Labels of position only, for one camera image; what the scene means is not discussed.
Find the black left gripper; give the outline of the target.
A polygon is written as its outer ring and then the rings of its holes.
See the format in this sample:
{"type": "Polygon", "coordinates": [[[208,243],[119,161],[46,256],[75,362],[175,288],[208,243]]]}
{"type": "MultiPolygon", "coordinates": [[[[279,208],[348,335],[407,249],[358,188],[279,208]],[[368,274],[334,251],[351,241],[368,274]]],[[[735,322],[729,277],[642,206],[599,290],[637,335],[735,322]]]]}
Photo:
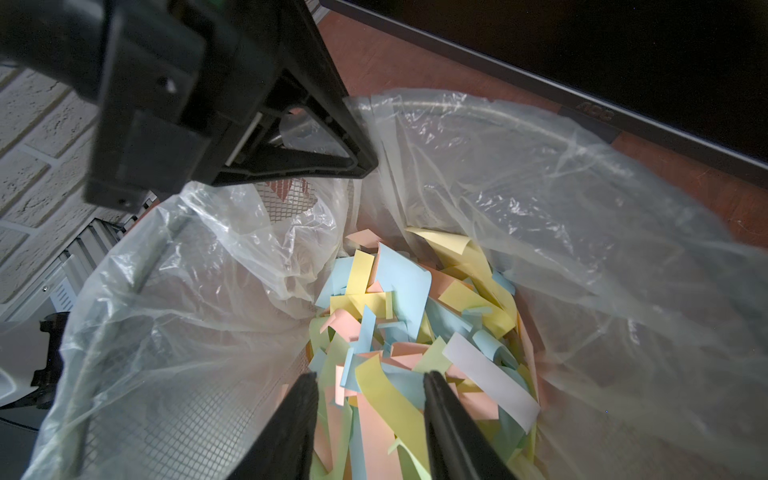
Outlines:
{"type": "Polygon", "coordinates": [[[106,23],[88,203],[132,211],[192,180],[362,179],[378,167],[303,1],[111,1],[106,23]],[[217,174],[286,67],[299,106],[344,154],[262,145],[217,174]]]}

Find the mesh waste bin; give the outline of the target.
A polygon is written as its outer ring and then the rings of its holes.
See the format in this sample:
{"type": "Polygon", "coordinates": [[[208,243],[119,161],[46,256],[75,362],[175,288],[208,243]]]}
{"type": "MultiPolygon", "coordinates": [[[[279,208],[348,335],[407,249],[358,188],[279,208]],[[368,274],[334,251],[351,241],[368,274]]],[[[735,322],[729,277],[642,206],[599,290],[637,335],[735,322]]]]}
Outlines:
{"type": "Polygon", "coordinates": [[[345,180],[198,183],[159,204],[88,278],[28,478],[223,479],[305,369],[341,246],[345,180]]]}

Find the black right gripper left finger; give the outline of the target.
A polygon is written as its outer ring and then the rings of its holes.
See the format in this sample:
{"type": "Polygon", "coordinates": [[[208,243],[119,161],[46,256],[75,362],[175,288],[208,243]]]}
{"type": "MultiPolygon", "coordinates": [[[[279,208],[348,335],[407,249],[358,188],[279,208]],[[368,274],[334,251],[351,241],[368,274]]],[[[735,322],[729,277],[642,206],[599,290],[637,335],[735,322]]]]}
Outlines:
{"type": "Polygon", "coordinates": [[[229,480],[310,478],[319,402],[316,377],[313,372],[298,377],[229,480]]]}

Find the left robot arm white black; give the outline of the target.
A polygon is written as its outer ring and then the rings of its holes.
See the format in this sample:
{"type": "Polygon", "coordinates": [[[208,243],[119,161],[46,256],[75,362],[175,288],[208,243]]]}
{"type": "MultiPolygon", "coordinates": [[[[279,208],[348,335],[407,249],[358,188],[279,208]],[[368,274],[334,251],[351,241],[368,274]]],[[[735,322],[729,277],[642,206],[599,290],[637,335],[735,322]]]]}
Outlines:
{"type": "Polygon", "coordinates": [[[97,206],[378,165],[301,1],[5,1],[1,52],[98,107],[97,206]]]}

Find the clear plastic bin liner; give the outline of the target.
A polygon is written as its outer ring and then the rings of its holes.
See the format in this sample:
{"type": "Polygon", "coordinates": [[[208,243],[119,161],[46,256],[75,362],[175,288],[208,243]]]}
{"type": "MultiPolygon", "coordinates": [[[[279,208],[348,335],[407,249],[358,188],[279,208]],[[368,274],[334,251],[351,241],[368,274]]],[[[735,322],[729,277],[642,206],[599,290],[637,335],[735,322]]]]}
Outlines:
{"type": "Polygon", "coordinates": [[[380,165],[345,180],[337,255],[358,228],[423,261],[418,227],[484,250],[535,344],[541,477],[766,477],[764,250],[549,112],[435,90],[351,107],[380,165]]]}

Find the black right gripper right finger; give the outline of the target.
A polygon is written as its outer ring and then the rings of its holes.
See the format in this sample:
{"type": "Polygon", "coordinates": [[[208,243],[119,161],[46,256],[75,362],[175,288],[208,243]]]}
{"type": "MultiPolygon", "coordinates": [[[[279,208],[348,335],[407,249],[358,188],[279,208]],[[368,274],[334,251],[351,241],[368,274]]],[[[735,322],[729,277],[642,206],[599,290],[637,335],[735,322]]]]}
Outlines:
{"type": "Polygon", "coordinates": [[[433,479],[516,479],[436,371],[424,375],[425,432],[433,479]]]}

